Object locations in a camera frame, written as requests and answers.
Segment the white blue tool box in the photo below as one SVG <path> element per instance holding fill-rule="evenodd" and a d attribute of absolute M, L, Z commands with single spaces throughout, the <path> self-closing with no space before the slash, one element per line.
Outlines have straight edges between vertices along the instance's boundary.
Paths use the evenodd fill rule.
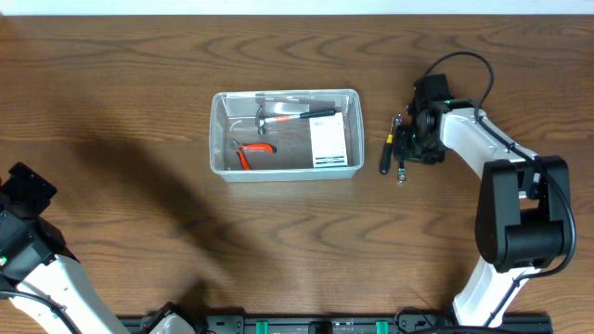
<path fill-rule="evenodd" d="M 342 114 L 313 118 L 309 123 L 313 166 L 346 167 L 348 155 Z"/>

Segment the small hammer black handle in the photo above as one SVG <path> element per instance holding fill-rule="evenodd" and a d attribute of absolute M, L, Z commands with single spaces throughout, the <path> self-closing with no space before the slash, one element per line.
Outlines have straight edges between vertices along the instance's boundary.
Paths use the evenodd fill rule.
<path fill-rule="evenodd" d="M 260 106 L 255 114 L 254 123 L 257 128 L 257 132 L 259 135 L 265 134 L 265 125 L 270 122 L 287 122 L 297 119 L 311 119 L 311 118 L 320 118 L 320 117 L 329 117 L 334 116 L 336 114 L 335 109 L 326 109 L 326 110 L 319 110 L 319 111 L 308 111 L 298 114 L 288 114 L 288 115 L 281 115 L 281 116 L 271 116 L 265 117 L 264 115 L 264 107 Z"/>

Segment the clear plastic container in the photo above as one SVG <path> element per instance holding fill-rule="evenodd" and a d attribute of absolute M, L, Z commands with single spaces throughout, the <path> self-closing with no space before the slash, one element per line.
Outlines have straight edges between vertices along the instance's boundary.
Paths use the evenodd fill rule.
<path fill-rule="evenodd" d="M 268 122 L 265 134 L 259 135 L 254 119 L 260 106 L 265 108 L 265 117 L 326 109 L 340 112 L 348 165 L 313 166 L 310 119 Z M 247 152 L 251 170 L 244 171 L 238 155 L 228 145 L 232 139 L 271 144 L 277 152 Z M 221 92 L 212 100 L 209 145 L 211 170 L 229 183 L 348 179 L 365 160 L 360 96 L 354 89 Z"/>

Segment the red handled pliers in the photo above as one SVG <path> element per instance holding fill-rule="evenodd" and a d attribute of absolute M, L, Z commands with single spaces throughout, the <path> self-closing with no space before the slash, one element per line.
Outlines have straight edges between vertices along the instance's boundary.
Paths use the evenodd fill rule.
<path fill-rule="evenodd" d="M 275 154 L 277 152 L 277 148 L 271 144 L 267 143 L 241 143 L 235 139 L 232 139 L 228 144 L 230 148 L 232 148 L 235 153 L 239 157 L 239 162 L 244 171 L 250 171 L 251 166 L 247 159 L 246 153 L 247 152 L 259 152 L 259 153 L 270 153 Z"/>

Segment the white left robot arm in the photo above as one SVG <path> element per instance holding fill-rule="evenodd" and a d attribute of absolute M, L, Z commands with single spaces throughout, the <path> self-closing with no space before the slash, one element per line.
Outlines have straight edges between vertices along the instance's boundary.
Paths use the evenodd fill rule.
<path fill-rule="evenodd" d="M 1 297 L 48 333 L 126 333 L 61 231 L 41 217 L 57 189 L 22 162 L 1 183 Z"/>

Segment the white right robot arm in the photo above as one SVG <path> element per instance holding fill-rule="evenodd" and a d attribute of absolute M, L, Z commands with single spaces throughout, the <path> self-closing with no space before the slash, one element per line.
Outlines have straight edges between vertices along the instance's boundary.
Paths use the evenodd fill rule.
<path fill-rule="evenodd" d="M 528 280 L 556 275 L 573 258 L 568 165 L 514 142 L 473 100 L 454 98 L 444 74 L 423 75 L 413 90 L 411 121 L 395 130 L 394 158 L 434 165 L 453 151 L 480 178 L 479 260 L 452 311 L 459 327 L 498 328 Z"/>

